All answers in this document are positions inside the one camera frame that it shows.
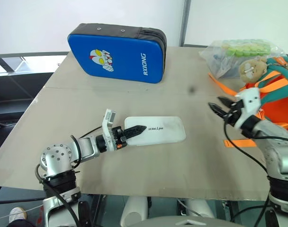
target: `black wire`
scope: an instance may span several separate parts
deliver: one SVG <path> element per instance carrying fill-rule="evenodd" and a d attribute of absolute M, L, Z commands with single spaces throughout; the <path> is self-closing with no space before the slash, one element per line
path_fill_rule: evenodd
<path fill-rule="evenodd" d="M 275 140 L 285 140 L 288 141 L 288 138 L 280 137 L 280 136 L 251 136 L 251 139 L 261 140 L 261 139 L 275 139 Z"/>
<path fill-rule="evenodd" d="M 235 218 L 236 218 L 237 216 L 239 216 L 240 214 L 242 214 L 242 213 L 244 213 L 244 212 L 246 212 L 246 211 L 248 211 L 248 210 L 258 209 L 258 208 L 263 208 L 263 207 L 264 207 L 264 205 L 245 208 L 245 209 L 239 211 L 238 213 L 236 213 L 235 215 L 233 215 L 233 216 L 231 217 L 230 221 L 231 221 L 231 222 L 234 222 L 234 220 L 235 220 Z"/>
<path fill-rule="evenodd" d="M 265 213 L 265 210 L 266 210 L 266 208 L 268 206 L 268 202 L 269 202 L 269 196 L 267 196 L 267 199 L 266 199 L 266 201 L 265 201 L 265 203 L 263 205 L 263 209 L 261 210 L 261 212 L 260 212 L 260 214 L 258 216 L 258 219 L 256 220 L 256 223 L 254 224 L 254 227 L 258 227 L 258 225 L 259 225 L 259 223 L 260 223 L 260 221 L 261 221 L 261 219 L 263 217 L 263 214 Z"/>
<path fill-rule="evenodd" d="M 251 158 L 253 161 L 255 161 L 259 166 L 262 167 L 262 169 L 264 169 L 264 171 L 267 173 L 267 169 L 265 168 L 265 166 L 263 166 L 263 164 L 261 162 L 259 162 L 257 159 L 255 159 L 253 156 L 251 156 L 250 154 L 247 154 L 245 151 L 243 151 L 241 148 L 239 148 L 237 145 L 235 145 L 232 140 L 229 138 L 228 134 L 227 134 L 227 131 L 226 131 L 226 126 L 227 126 L 227 122 L 228 122 L 228 118 L 229 118 L 229 115 L 231 113 L 232 110 L 230 110 L 228 113 L 227 113 L 227 116 L 224 117 L 224 134 L 226 136 L 226 138 L 228 139 L 228 141 L 240 152 L 242 152 L 243 154 L 245 154 L 247 157 Z"/>
<path fill-rule="evenodd" d="M 38 165 L 36 166 L 36 168 L 35 168 L 35 174 L 36 174 L 36 178 L 38 179 L 38 181 L 39 181 L 42 185 L 44 185 L 45 188 L 47 188 L 48 191 L 49 191 L 51 194 L 53 194 L 53 196 L 57 197 L 58 200 L 60 200 L 60 201 L 63 203 L 64 207 L 66 207 L 66 209 L 70 212 L 70 214 L 71 214 L 74 222 L 76 223 L 76 226 L 77 226 L 77 227 L 82 227 L 82 226 L 81 226 L 81 223 L 79 222 L 79 220 L 78 220 L 78 218 L 77 218 L 77 216 L 76 216 L 76 214 L 74 213 L 73 209 L 72 209 L 71 206 L 68 204 L 68 202 L 66 202 L 66 200 L 63 199 L 62 196 L 61 196 L 59 193 L 57 193 L 48 183 L 44 182 L 44 180 L 40 177 L 39 172 L 38 172 L 39 167 L 40 167 L 40 164 L 38 164 Z"/>
<path fill-rule="evenodd" d="M 4 200 L 0 201 L 0 204 L 8 204 L 8 203 L 15 203 L 15 202 L 33 202 L 33 201 L 41 201 L 45 198 L 33 198 L 33 199 L 25 199 L 25 200 Z"/>
<path fill-rule="evenodd" d="M 73 142 L 75 143 L 76 147 L 77 147 L 77 150 L 78 150 L 78 162 L 75 166 L 73 166 L 73 168 L 77 168 L 79 166 L 79 164 L 81 163 L 81 159 L 82 159 L 82 154 L 81 154 L 81 148 L 80 148 L 80 145 L 77 141 L 77 139 L 73 136 L 73 135 L 70 135 L 70 137 L 72 138 Z"/>
<path fill-rule="evenodd" d="M 89 131 L 89 132 L 87 132 L 86 134 L 82 135 L 82 136 L 80 137 L 80 139 L 83 138 L 83 137 L 85 137 L 85 136 L 87 136 L 88 134 L 92 133 L 93 131 L 100 129 L 100 128 L 102 128 L 102 125 L 99 126 L 99 127 L 97 127 L 97 128 L 95 128 L 95 129 L 93 129 L 93 130 L 91 130 L 91 131 Z"/>

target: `white card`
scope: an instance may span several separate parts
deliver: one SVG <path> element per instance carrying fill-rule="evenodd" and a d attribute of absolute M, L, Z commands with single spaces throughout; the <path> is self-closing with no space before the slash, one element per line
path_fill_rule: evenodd
<path fill-rule="evenodd" d="M 140 135 L 129 138 L 128 145 L 176 143 L 186 138 L 179 117 L 127 117 L 125 119 L 125 129 L 136 125 L 146 126 L 146 129 Z"/>

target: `plastic bag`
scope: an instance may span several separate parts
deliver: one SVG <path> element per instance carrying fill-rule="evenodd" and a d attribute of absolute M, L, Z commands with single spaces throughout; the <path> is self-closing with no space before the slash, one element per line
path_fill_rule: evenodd
<path fill-rule="evenodd" d="M 214 41 L 199 54 L 206 60 L 211 73 L 217 79 L 240 77 L 240 64 L 256 56 L 286 56 L 278 46 L 261 39 Z"/>

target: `cartoon character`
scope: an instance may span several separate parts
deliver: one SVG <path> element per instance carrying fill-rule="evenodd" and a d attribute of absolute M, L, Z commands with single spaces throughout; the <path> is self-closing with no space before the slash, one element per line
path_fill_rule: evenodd
<path fill-rule="evenodd" d="M 113 67 L 112 67 L 112 57 L 110 56 L 110 53 L 107 51 L 100 51 L 98 49 L 92 50 L 90 52 L 89 58 L 94 62 L 99 65 L 103 66 L 103 69 L 113 72 Z"/>

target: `teddy bear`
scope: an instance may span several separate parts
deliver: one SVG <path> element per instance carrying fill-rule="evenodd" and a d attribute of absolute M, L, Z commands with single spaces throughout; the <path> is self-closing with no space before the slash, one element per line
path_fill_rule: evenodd
<path fill-rule="evenodd" d="M 241 80 L 245 83 L 255 83 L 267 72 L 266 58 L 258 56 L 244 61 L 239 66 Z"/>

